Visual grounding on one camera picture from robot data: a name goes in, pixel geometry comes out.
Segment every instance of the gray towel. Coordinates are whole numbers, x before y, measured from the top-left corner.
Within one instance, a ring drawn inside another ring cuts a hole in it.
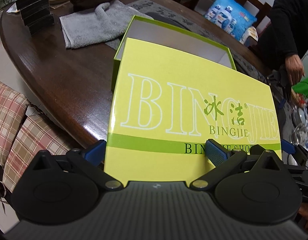
[[[128,7],[118,0],[60,17],[67,49],[111,41],[126,32],[134,15],[151,17]]]

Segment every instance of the plaid cushion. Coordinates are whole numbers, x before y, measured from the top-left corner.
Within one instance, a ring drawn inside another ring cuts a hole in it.
[[[52,155],[64,155],[72,148],[80,146],[53,122],[42,115],[27,117],[7,158],[3,183],[12,192],[38,151],[47,149]]]
[[[0,82],[0,165],[4,167],[26,109],[27,98]]]

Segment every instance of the floor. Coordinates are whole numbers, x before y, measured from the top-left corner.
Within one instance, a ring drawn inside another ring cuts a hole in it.
[[[38,106],[53,122],[58,124],[56,120],[50,115],[46,108],[40,103],[39,99],[32,93],[28,86],[23,81],[22,77],[18,73],[14,64],[7,55],[0,39],[0,81],[13,88],[14,90],[23,93],[28,100]],[[29,107],[26,115],[38,114],[33,107]],[[8,205],[4,204],[6,208],[6,214],[3,211],[2,204],[0,202],[0,229],[3,233],[11,229],[17,222],[18,218],[14,210]]]

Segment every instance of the green box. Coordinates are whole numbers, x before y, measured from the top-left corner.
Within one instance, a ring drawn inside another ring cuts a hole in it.
[[[236,70],[228,47],[174,25],[134,15],[114,57],[112,91],[115,89],[126,38],[178,49]]]

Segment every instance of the wooden table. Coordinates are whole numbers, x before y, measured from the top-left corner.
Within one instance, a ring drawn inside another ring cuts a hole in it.
[[[120,1],[127,4],[136,0]],[[151,1],[210,31],[264,73],[264,66],[248,48],[200,14],[172,0]],[[66,50],[59,17],[72,12],[70,3],[53,10],[55,25],[31,37],[19,14],[4,11],[0,34],[29,88],[64,129],[86,147],[107,137],[115,51],[105,44]]]

